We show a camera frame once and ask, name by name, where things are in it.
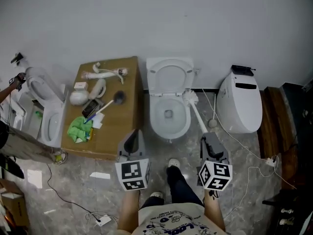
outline tiled floor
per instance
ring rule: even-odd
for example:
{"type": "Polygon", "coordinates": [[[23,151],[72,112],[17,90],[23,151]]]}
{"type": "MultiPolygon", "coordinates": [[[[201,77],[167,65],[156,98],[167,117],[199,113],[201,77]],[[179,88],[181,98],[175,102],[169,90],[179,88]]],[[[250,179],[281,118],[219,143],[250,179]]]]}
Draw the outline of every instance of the tiled floor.
{"type": "MultiPolygon", "coordinates": [[[[207,94],[213,102],[213,94],[207,94]]],[[[142,191],[141,203],[155,190],[165,189],[166,202],[170,202],[169,188],[166,185],[165,168],[170,158],[180,160],[181,171],[194,192],[203,199],[203,189],[196,186],[196,167],[200,165],[199,140],[201,130],[193,110],[191,110],[191,125],[188,132],[181,138],[167,141],[157,136],[149,122],[149,96],[145,101],[145,126],[143,128],[146,144],[146,154],[152,162],[152,173],[149,187],[142,191]]],[[[212,110],[204,94],[198,94],[198,110],[202,119],[207,122],[212,117],[212,110]]],[[[220,205],[224,217],[236,207],[246,191],[248,179],[247,170],[250,166],[259,166],[264,175],[273,172],[272,167],[241,147],[234,139],[225,133],[220,126],[215,131],[229,151],[233,165],[233,180],[227,189],[221,192],[220,205]]],[[[259,156],[257,134],[235,135],[244,146],[259,156]]],[[[33,235],[84,235],[106,234],[114,229],[116,224],[111,221],[103,227],[96,226],[91,218],[89,224],[85,220],[85,210],[62,201],[47,184],[50,171],[46,164],[33,161],[17,160],[25,173],[25,179],[20,180],[6,174],[7,179],[16,181],[25,193],[28,215],[33,235]]],[[[108,212],[118,217],[121,200],[124,194],[115,172],[114,162],[101,161],[69,154],[66,164],[50,165],[52,179],[50,184],[66,200],[75,202],[92,212],[108,212]],[[110,174],[111,179],[90,177],[93,172],[110,174]]],[[[264,178],[257,168],[249,169],[249,184],[247,194],[242,204],[225,219],[226,230],[233,232],[243,230],[248,235],[266,234],[270,223],[272,207],[262,205],[264,199],[279,192],[281,180],[275,174],[264,178]]]]}

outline wooden panel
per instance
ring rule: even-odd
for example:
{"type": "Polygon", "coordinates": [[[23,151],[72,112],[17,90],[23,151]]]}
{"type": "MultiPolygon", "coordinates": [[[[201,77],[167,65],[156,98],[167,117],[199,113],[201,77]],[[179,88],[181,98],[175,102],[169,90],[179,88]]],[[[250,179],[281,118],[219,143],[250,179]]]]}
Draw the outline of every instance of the wooden panel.
{"type": "MultiPolygon", "coordinates": [[[[293,142],[293,135],[286,105],[278,88],[267,87],[264,92],[273,113],[272,121],[277,130],[278,148],[282,154],[282,177],[294,185],[297,171],[297,152],[295,147],[289,149],[293,142]]],[[[282,182],[282,189],[292,189],[292,187],[282,182]]]]}
{"type": "Polygon", "coordinates": [[[275,124],[273,123],[271,107],[269,101],[263,91],[260,91],[262,100],[262,123],[258,130],[258,139],[260,145],[261,158],[271,158],[278,154],[278,143],[277,143],[277,131],[275,124]]]}

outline white shoe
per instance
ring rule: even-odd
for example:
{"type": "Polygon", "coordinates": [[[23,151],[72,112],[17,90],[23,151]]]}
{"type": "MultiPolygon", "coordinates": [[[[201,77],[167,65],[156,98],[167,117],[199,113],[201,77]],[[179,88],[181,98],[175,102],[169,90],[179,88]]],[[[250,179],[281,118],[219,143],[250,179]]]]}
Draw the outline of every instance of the white shoe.
{"type": "Polygon", "coordinates": [[[180,168],[180,162],[177,159],[170,159],[168,167],[171,167],[172,165],[180,168]]]}
{"type": "Polygon", "coordinates": [[[160,191],[155,191],[153,192],[150,197],[158,197],[158,198],[163,198],[163,193],[160,191]]]}

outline toilet lid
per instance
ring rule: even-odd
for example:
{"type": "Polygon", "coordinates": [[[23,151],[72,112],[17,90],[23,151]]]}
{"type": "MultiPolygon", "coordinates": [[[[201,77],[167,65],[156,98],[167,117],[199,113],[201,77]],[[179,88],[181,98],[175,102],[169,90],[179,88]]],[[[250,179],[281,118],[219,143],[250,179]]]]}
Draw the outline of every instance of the toilet lid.
{"type": "Polygon", "coordinates": [[[150,94],[182,94],[191,88],[194,72],[182,60],[167,59],[154,64],[148,70],[147,77],[150,94]]]}
{"type": "Polygon", "coordinates": [[[43,106],[55,102],[63,103],[65,100],[65,96],[60,88],[57,87],[43,69],[33,67],[27,68],[26,82],[34,98],[36,98],[43,106]]]}

